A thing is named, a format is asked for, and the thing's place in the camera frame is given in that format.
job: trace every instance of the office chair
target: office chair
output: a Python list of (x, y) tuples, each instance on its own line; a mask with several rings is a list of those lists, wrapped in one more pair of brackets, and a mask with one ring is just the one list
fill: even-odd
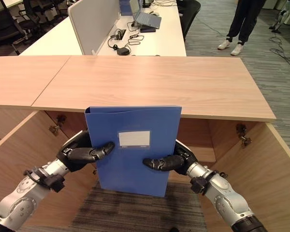
[[(38, 5), (32, 7), (33, 12), (40, 13), (41, 15), (44, 15), (44, 16), (45, 16), (46, 11), (49, 11), (55, 7), (53, 1), (51, 0), (38, 0), (36, 2), (38, 3)], [(46, 16), (45, 16), (45, 19), (49, 25), (52, 25), (53, 27), (55, 26), (52, 22), (48, 20)]]
[(30, 0), (23, 0), (23, 4), (25, 9), (18, 11), (19, 16), (16, 16), (24, 19), (24, 21), (19, 22), (20, 27), (27, 33), (30, 31), (33, 37), (40, 38), (44, 34), (44, 30), (39, 24), (40, 17), (33, 11)]
[(13, 47), (17, 55), (19, 51), (13, 45), (13, 42), (25, 37), (25, 33), (21, 27), (14, 20), (4, 4), (3, 0), (0, 0), (2, 7), (0, 8), (0, 46), (10, 45)]
[(182, 27), (184, 41), (190, 26), (201, 9), (201, 4), (196, 0), (176, 0), (178, 12), (182, 14), (180, 24)]
[(67, 14), (63, 14), (63, 13), (62, 13), (62, 10), (59, 9), (59, 5), (60, 5), (61, 3), (63, 3), (64, 1), (65, 1), (65, 0), (52, 0), (53, 4), (54, 4), (54, 6), (55, 6), (55, 9), (56, 9), (56, 11), (57, 11), (57, 14), (58, 14), (61, 18), (63, 18), (64, 16), (68, 16)]

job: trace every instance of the open laptop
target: open laptop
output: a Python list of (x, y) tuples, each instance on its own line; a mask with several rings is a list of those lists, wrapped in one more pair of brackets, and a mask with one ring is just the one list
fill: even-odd
[(161, 17), (141, 12), (141, 7), (138, 0), (130, 0), (130, 7), (135, 22), (156, 29), (160, 28)]

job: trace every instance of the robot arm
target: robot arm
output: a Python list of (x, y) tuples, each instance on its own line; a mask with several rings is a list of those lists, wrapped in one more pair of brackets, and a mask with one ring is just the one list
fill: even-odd
[(26, 170), (26, 177), (0, 202), (0, 232), (18, 230), (33, 215), (50, 190), (59, 192), (64, 188), (64, 176), (67, 173), (103, 159), (114, 146), (114, 143), (109, 142), (94, 149), (88, 131), (81, 131), (63, 145), (57, 159), (45, 166)]
[(274, 23), (269, 27), (272, 32), (280, 33), (278, 29), (290, 16), (290, 0), (287, 0), (282, 10), (277, 14)]
[(172, 156), (144, 159), (143, 164), (154, 170), (175, 170), (188, 175), (191, 189), (205, 195), (234, 232), (267, 232), (246, 200), (232, 189), (230, 183), (217, 171), (199, 164), (191, 150), (179, 141), (176, 141)]

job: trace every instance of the desk top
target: desk top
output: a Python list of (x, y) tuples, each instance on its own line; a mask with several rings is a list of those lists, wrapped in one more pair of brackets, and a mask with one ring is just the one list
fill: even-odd
[(32, 107), (139, 105), (180, 105), (190, 118), (275, 119), (240, 58), (72, 56)]
[[(186, 56), (185, 44), (181, 30), (177, 6), (151, 6), (145, 12), (158, 12), (162, 17), (160, 29), (154, 33), (142, 33), (144, 40), (140, 45), (134, 45), (131, 55), (137, 56)], [(116, 27), (127, 29), (127, 22), (133, 21), (132, 16), (122, 16)], [(130, 35), (135, 34), (127, 30), (119, 47), (124, 46)], [(76, 35), (70, 18), (67, 17), (33, 45), (21, 53), (21, 56), (49, 56), (49, 55), (81, 55)], [(116, 51), (109, 48), (107, 40), (104, 42), (98, 55), (116, 55)]]
[(69, 57), (0, 57), (0, 105), (30, 107)]

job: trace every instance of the white sneaker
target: white sneaker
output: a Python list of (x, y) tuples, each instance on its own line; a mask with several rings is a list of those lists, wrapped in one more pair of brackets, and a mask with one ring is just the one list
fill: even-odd
[(227, 47), (230, 47), (230, 41), (225, 40), (221, 45), (218, 46), (218, 50), (226, 49)]
[(232, 56), (237, 56), (238, 54), (241, 53), (241, 51), (243, 50), (244, 45), (238, 44), (235, 49), (231, 52)]

